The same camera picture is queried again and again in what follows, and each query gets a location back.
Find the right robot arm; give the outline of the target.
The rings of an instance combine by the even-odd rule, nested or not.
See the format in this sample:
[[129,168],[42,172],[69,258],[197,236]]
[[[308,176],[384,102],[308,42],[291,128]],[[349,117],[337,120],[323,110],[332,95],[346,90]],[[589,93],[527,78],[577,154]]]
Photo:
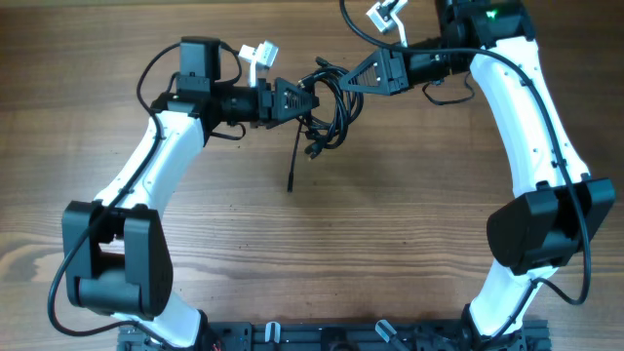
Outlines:
[[591,241],[614,204],[610,180],[594,179],[571,145],[545,84],[536,34],[519,1],[440,1],[440,36],[412,44],[376,41],[342,89],[392,96],[468,72],[484,93],[508,157],[513,200],[487,221],[493,263],[466,306],[470,348],[518,338],[541,287],[580,254],[590,274]]

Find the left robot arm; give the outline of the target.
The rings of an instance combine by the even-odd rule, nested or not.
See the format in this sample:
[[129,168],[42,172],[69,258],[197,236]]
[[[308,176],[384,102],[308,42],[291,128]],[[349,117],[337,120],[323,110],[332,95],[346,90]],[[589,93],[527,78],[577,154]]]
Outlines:
[[144,348],[221,350],[206,314],[173,290],[174,269],[162,217],[188,167],[218,127],[272,128],[319,104],[309,90],[276,79],[247,86],[223,80],[225,42],[186,36],[175,43],[179,69],[145,105],[148,127],[130,159],[90,202],[73,201],[62,220],[63,261],[51,292],[137,332]]

